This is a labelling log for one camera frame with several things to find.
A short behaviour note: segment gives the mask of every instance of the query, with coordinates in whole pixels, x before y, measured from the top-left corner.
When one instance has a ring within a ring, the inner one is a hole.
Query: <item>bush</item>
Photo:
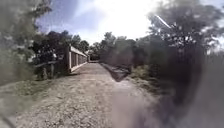
[[[141,78],[141,79],[148,79],[148,71],[149,66],[138,66],[137,68],[132,69],[131,77],[132,78]]]

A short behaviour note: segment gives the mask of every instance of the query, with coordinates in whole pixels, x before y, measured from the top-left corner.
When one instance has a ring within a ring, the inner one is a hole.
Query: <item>sky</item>
[[[159,0],[52,0],[52,12],[45,14],[37,24],[41,31],[68,30],[79,34],[90,44],[100,42],[105,32],[115,36],[139,38],[150,26],[147,14],[158,6]],[[203,0],[215,6],[222,0]]]

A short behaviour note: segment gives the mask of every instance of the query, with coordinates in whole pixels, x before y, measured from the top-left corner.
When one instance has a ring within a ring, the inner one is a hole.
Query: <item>sunlight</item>
[[[157,7],[159,0],[96,0],[94,6],[105,18],[97,33],[112,31],[116,36],[137,38],[146,35],[149,27],[147,14]]]

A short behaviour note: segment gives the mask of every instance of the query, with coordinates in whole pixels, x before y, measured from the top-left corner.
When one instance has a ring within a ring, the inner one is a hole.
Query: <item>gravel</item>
[[[48,97],[12,120],[17,128],[159,128],[157,99],[129,80],[116,82],[98,63],[54,80]]]

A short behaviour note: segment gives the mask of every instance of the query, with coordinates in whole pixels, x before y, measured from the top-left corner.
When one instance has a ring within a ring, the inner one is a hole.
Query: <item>white sky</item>
[[[76,16],[96,8],[105,16],[95,31],[79,30],[82,39],[90,43],[99,42],[105,32],[112,32],[115,36],[139,38],[146,35],[149,27],[147,14],[154,10],[159,0],[80,0],[81,6]]]

